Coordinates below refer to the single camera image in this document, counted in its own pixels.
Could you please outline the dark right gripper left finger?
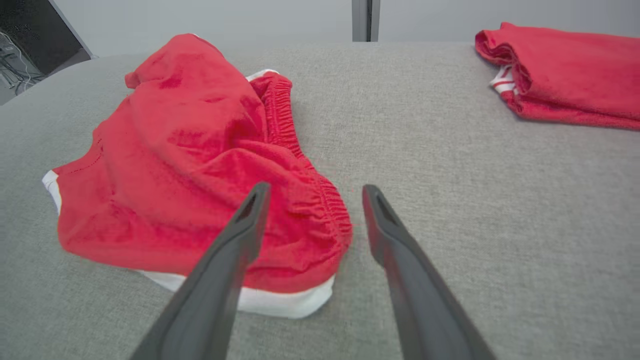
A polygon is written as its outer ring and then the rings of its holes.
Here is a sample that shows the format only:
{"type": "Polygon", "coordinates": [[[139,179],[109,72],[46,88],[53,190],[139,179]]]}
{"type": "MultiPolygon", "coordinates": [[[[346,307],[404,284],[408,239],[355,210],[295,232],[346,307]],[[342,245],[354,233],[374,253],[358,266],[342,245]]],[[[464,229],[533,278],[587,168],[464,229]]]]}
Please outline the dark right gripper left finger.
{"type": "Polygon", "coordinates": [[[131,355],[133,360],[224,360],[248,266],[265,234],[271,187],[259,182],[202,255],[131,355]]]}

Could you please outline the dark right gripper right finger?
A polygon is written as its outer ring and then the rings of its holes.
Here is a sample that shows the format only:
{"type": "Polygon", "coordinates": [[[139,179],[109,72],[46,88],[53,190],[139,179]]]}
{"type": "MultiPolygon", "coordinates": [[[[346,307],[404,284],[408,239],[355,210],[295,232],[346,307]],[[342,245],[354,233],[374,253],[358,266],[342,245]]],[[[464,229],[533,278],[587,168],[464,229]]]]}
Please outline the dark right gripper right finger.
{"type": "Polygon", "coordinates": [[[494,360],[495,354],[379,187],[362,187],[369,248],[384,269],[405,360],[494,360]]]}

